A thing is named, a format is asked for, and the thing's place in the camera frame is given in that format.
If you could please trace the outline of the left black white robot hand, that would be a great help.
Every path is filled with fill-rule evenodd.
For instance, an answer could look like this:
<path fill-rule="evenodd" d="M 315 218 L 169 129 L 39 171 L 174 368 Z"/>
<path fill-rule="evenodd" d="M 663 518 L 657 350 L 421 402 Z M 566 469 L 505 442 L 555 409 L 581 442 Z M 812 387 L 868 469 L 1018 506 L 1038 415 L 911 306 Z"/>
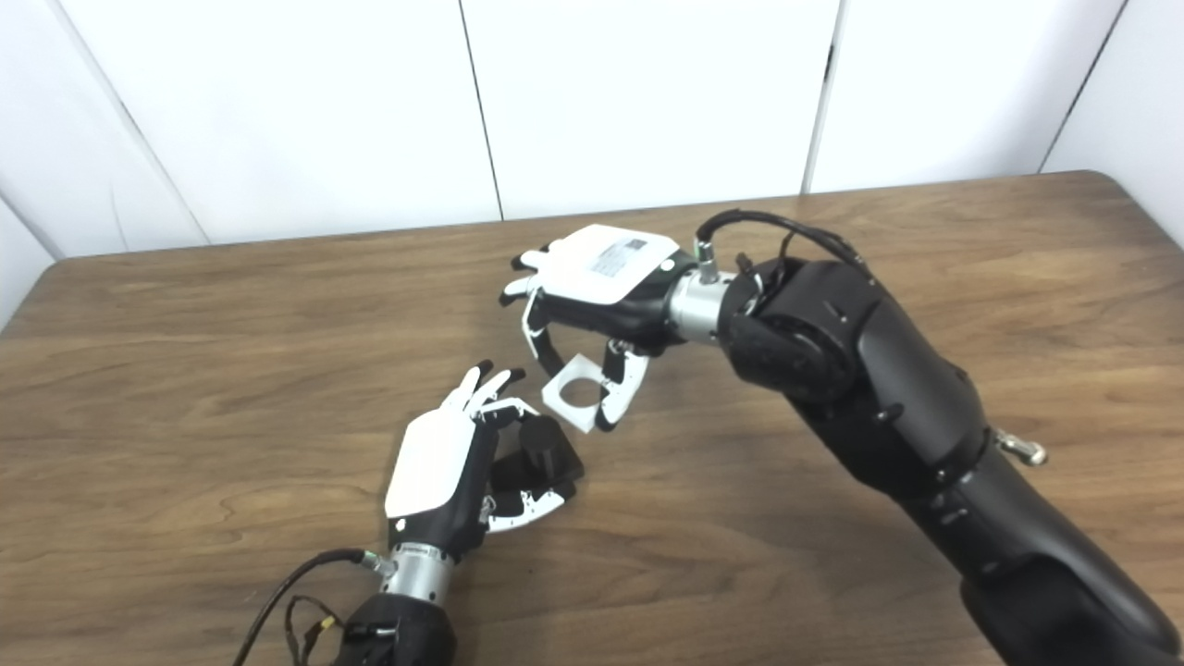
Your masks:
<path fill-rule="evenodd" d="M 440 405 L 403 430 L 384 514 L 388 547 L 436 549 L 461 563 L 502 534 L 575 497 L 586 468 L 564 427 L 527 401 L 507 396 L 522 369 L 482 360 Z"/>

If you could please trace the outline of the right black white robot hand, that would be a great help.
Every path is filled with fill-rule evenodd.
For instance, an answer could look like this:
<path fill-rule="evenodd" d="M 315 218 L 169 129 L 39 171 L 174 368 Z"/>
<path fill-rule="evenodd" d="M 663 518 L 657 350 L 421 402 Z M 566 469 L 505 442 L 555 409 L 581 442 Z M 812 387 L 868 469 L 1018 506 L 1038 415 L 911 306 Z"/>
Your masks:
<path fill-rule="evenodd" d="M 648 361 L 684 342 L 670 299 L 695 265 L 667 236 L 600 224 L 511 258 L 511 269 L 523 275 L 498 293 L 498 306 L 525 301 L 522 334 L 549 376 L 546 408 L 581 433 L 613 430 Z M 551 341 L 551 325 L 605 338 L 603 363 L 583 354 L 566 360 Z"/>

